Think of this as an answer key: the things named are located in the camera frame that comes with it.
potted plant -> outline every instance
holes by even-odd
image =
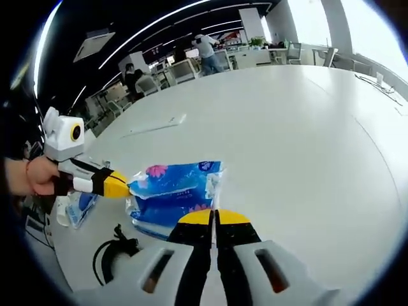
[[[260,50],[261,47],[265,44],[266,39],[265,37],[262,36],[255,36],[252,37],[249,40],[249,45],[254,49],[254,50]]]

round table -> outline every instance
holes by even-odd
[[[121,138],[183,113],[179,126]],[[350,71],[267,66],[143,98],[87,153],[128,177],[153,164],[224,161],[220,206],[246,215],[263,240],[294,254],[320,284],[355,299],[394,255],[406,225],[407,121]],[[77,230],[52,223],[74,291],[99,286],[92,257],[118,223],[141,246],[153,240],[133,228],[124,200],[100,199]]]

pink flower print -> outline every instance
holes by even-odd
[[[206,209],[208,209],[208,208],[209,208],[209,207],[207,207],[207,204],[202,204],[202,205],[197,204],[194,208],[191,207],[191,208],[189,209],[189,212],[198,212],[198,211],[200,211],[200,210],[206,210]]]
[[[138,180],[139,188],[146,189],[147,188],[147,180]]]
[[[148,167],[146,169],[146,174],[149,174],[152,177],[160,177],[161,175],[166,173],[167,169],[168,169],[167,166],[155,165]]]

jeans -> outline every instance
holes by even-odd
[[[224,71],[224,68],[220,65],[215,54],[201,59],[201,66],[203,68],[204,75],[212,75],[213,73]]]

man in white shirt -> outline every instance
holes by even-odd
[[[200,53],[201,67],[203,68],[204,75],[212,75],[213,73],[224,71],[212,49],[213,45],[219,44],[217,40],[207,35],[199,34],[194,37],[191,43]]]

